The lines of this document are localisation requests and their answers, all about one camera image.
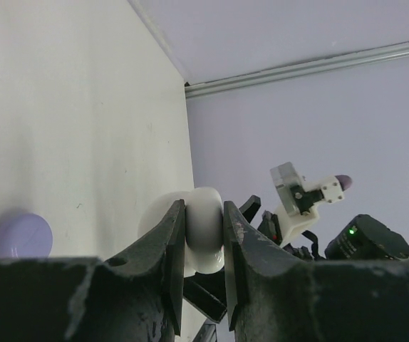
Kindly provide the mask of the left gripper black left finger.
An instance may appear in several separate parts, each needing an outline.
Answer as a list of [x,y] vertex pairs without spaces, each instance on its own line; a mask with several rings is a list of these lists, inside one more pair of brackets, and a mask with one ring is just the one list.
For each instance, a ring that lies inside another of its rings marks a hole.
[[185,203],[106,261],[0,259],[0,341],[173,341],[181,331]]

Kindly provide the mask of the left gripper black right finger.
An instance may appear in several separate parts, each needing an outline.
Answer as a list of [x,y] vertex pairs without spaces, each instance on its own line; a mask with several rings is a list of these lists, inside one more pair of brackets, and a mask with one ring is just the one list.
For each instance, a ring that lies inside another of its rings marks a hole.
[[307,262],[224,203],[229,329],[237,341],[409,341],[409,262]]

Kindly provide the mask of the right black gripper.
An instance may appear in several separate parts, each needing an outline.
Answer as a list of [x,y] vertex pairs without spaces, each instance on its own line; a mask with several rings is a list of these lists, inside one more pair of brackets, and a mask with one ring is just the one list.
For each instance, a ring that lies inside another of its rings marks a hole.
[[[252,195],[240,208],[242,223],[250,225],[257,212],[262,206],[260,197]],[[257,228],[265,237],[277,246],[283,239],[276,214],[264,211],[262,222]],[[311,248],[293,247],[287,244],[283,250],[304,261],[318,261],[319,255],[318,237],[309,230],[301,233],[311,242]],[[201,314],[210,321],[220,323],[227,313],[227,297],[224,276],[191,276],[184,279],[183,297]]]

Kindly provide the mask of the white round charging case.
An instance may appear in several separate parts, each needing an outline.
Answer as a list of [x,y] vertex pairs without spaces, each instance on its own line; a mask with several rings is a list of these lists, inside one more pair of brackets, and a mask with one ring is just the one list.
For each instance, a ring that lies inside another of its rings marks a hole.
[[220,194],[212,187],[159,196],[143,213],[138,224],[138,237],[159,224],[177,200],[185,202],[184,277],[220,271],[224,266],[223,204]]

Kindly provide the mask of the purple round charging case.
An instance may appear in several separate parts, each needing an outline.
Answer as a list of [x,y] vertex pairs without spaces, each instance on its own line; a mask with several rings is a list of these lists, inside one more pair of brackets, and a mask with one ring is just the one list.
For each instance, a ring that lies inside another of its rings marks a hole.
[[52,246],[52,229],[37,214],[16,214],[0,222],[0,259],[44,258]]

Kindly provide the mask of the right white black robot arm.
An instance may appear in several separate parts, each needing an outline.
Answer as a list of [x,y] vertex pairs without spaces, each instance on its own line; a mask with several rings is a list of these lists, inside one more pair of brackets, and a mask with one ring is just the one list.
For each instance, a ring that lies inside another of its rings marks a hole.
[[[409,244],[400,234],[368,214],[355,216],[319,254],[318,237],[311,231],[302,233],[310,247],[286,245],[283,250],[303,261],[323,260],[393,260],[409,261]],[[227,313],[224,270],[214,274],[196,273],[184,279],[186,301],[209,320],[219,323]]]

